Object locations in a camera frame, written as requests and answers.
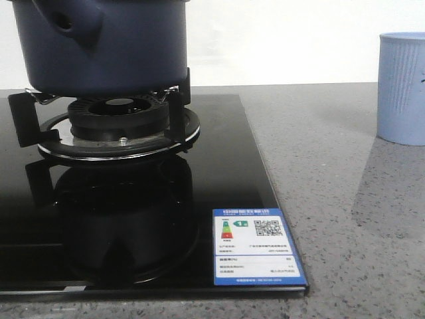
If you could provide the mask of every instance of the stone countertop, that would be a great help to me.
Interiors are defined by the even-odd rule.
[[[425,147],[376,138],[377,85],[239,94],[311,283],[291,300],[3,303],[0,318],[425,318]]]

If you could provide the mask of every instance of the light blue cup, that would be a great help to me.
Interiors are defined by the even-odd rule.
[[[425,32],[381,35],[378,136],[425,145]]]

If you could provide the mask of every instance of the blue pot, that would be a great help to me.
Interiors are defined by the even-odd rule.
[[[187,77],[185,0],[13,0],[31,85],[59,96],[143,94]]]

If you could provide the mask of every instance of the glass stovetop surface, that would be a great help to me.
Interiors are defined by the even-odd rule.
[[[71,101],[37,106],[40,122]],[[189,108],[201,134],[187,154],[71,167],[20,148],[1,99],[0,292],[262,291],[213,284],[213,209],[278,207],[243,106],[206,95]]]

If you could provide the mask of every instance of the white backdrop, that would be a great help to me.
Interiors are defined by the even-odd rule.
[[[194,86],[371,82],[379,33],[425,31],[424,0],[192,0]],[[28,86],[11,3],[0,0],[0,88]]]

